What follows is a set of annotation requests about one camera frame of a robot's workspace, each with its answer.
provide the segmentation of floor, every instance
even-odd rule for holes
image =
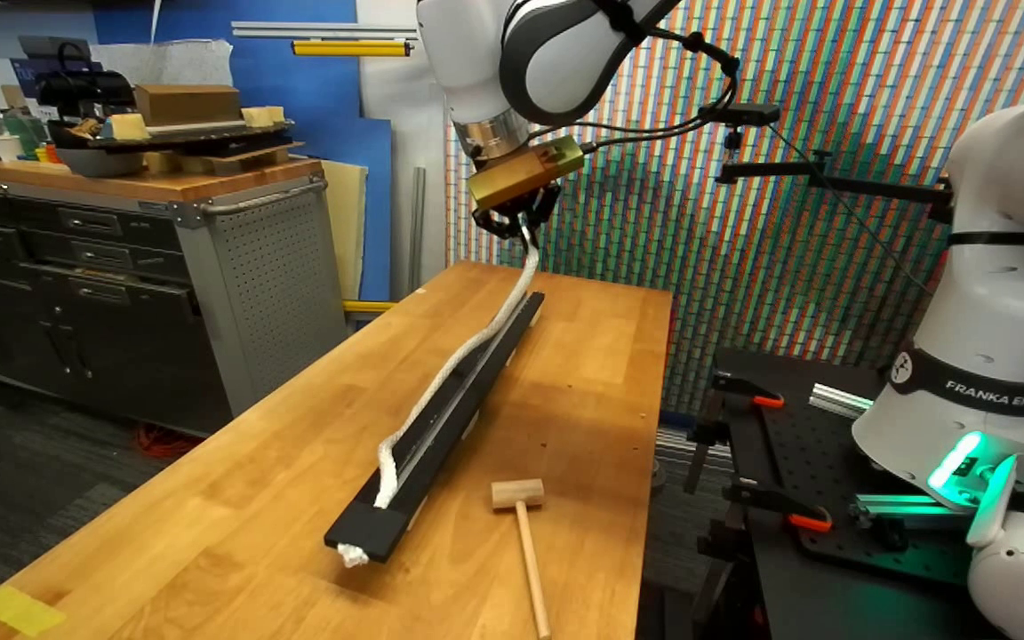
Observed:
[[[674,434],[659,444],[650,505],[647,584],[665,596],[665,640],[691,640],[694,596],[706,564],[698,533],[720,511],[717,483],[727,463],[710,463],[701,492],[685,494],[691,444]],[[148,482],[162,463],[135,449],[129,425],[0,389],[0,580],[85,526],[105,505]]]

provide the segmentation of robot logo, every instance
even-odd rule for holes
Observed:
[[[892,362],[892,386],[906,386],[914,379],[914,360],[909,351],[900,351]]]

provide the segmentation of blue wall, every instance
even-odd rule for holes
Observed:
[[[96,6],[99,42],[148,42],[148,0]],[[358,112],[358,66],[292,59],[287,41],[234,41],[230,21],[354,21],[354,0],[166,0],[157,42],[228,41],[244,105],[279,105],[308,158],[368,169],[364,299],[391,299],[391,126]]]

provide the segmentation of wooden mallet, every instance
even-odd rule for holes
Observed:
[[[537,565],[537,543],[532,543],[532,529],[526,524],[526,509],[537,509],[537,505],[543,505],[543,482],[489,483],[489,509],[494,511],[515,509],[520,553],[524,553],[524,565],[526,565],[526,586],[532,596],[537,632],[552,636],[548,609],[543,609],[543,586],[539,586],[539,565]]]

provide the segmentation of butcher block countertop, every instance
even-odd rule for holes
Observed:
[[[63,164],[0,164],[0,193],[36,201],[74,197],[74,201],[123,201],[123,204],[206,204],[307,178],[320,178],[317,161],[287,161],[244,174],[193,174],[193,178],[82,178],[70,174]]]
[[[0,586],[0,636],[457,640],[532,636],[515,515],[558,640],[631,640],[668,297],[537,277],[543,309],[386,565],[342,571],[322,529],[375,469],[434,369],[515,270],[450,266]]]

